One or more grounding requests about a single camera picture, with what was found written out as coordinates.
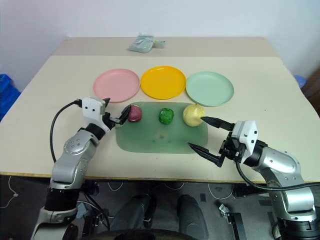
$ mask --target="black cable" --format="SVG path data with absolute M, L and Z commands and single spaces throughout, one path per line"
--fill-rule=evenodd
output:
M 303 183 L 303 184 L 298 184 L 298 185 L 293 185 L 293 186 L 283 186 L 283 187 L 272 187 L 272 186 L 262 186 L 260 184 L 256 184 L 252 181 L 250 181 L 249 178 L 246 177 L 246 175 L 242 172 L 240 168 L 240 163 L 238 161 L 235 162 L 236 169 L 240 176 L 243 178 L 243 180 L 246 181 L 249 185 L 265 190 L 265 191 L 289 191 L 289 190 L 296 190 L 296 189 L 303 189 L 303 188 L 308 188 L 308 187 L 314 187 L 314 186 L 320 186 L 320 182 L 310 182 L 310 183 Z
M 109 222 L 109 219 L 108 219 L 108 216 L 106 215 L 106 213 L 102 210 L 100 205 L 89 194 L 84 192 L 84 195 L 87 196 L 91 200 L 91 202 L 100 210 L 100 212 L 102 213 L 103 217 L 105 218 L 106 228 L 107 228 L 108 231 L 110 231 L 110 222 Z
M 55 127 L 55 123 L 56 120 L 59 116 L 60 113 L 62 113 L 63 110 L 65 110 L 66 108 L 72 106 L 73 104 L 78 104 L 77 100 L 70 102 L 69 104 L 65 105 L 63 108 L 61 108 L 56 115 L 54 116 L 52 123 L 51 123 L 51 128 L 50 128 L 50 151 L 51 151 L 51 156 L 53 159 L 53 162 L 55 163 L 57 161 L 56 156 L 55 156 L 55 151 L 54 151 L 54 145 L 53 145 L 53 134 L 54 134 L 54 127 Z

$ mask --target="light green plate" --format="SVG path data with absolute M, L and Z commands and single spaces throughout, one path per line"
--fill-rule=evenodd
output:
M 207 107 L 228 102 L 234 95 L 234 86 L 225 76 L 213 71 L 200 71 L 188 77 L 186 92 L 190 98 Z
M 139 122 L 126 121 L 116 128 L 118 146 L 134 153 L 191 154 L 194 151 L 187 142 L 205 146 L 208 142 L 208 127 L 204 122 L 191 127 L 183 120 L 183 111 L 190 103 L 185 102 L 134 102 L 142 108 Z M 172 109 L 173 120 L 164 125 L 159 122 L 162 108 Z

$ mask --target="blue object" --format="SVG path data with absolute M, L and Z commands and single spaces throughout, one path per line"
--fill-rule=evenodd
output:
M 0 74 L 0 121 L 19 97 L 20 92 L 12 86 L 7 74 Z
M 300 88 L 302 88 L 307 82 L 303 76 L 294 75 L 294 78 L 298 82 Z

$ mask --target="table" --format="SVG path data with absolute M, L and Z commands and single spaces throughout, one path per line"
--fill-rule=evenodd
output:
M 259 37 L 163 37 L 164 49 L 141 54 L 126 51 L 134 38 L 71 38 L 49 57 L 0 123 L 0 173 L 49 177 L 53 168 L 49 131 L 56 112 L 81 97 L 94 96 L 95 78 L 113 68 L 130 69 L 142 76 L 149 68 L 171 65 L 188 77 L 199 71 L 226 76 L 235 93 L 231 101 L 206 107 L 208 116 L 228 122 L 256 120 L 259 139 L 275 149 L 295 155 L 308 182 L 320 180 L 320 119 L 300 91 L 292 74 L 272 46 Z M 158 101 L 139 92 L 107 111 L 119 116 L 128 104 Z M 167 102 L 192 103 L 183 92 Z M 54 129 L 56 156 L 66 140 L 85 127 L 76 106 L 60 114 Z M 218 154 L 228 132 L 208 127 L 207 148 Z M 247 166 L 243 171 L 255 182 L 263 178 Z M 222 168 L 197 154 L 134 153 L 120 149 L 116 131 L 104 137 L 89 164 L 87 178 L 186 182 L 242 182 L 236 167 L 226 159 Z

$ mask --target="green mat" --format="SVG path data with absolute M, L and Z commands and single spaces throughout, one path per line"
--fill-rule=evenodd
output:
M 142 119 L 126 121 L 116 129 L 116 142 L 121 149 L 134 153 L 191 154 L 194 151 L 187 142 L 206 146 L 207 124 L 191 127 L 183 120 L 183 111 L 190 103 L 140 101 L 132 104 L 142 108 Z M 162 108 L 174 112 L 173 121 L 168 125 L 159 122 Z

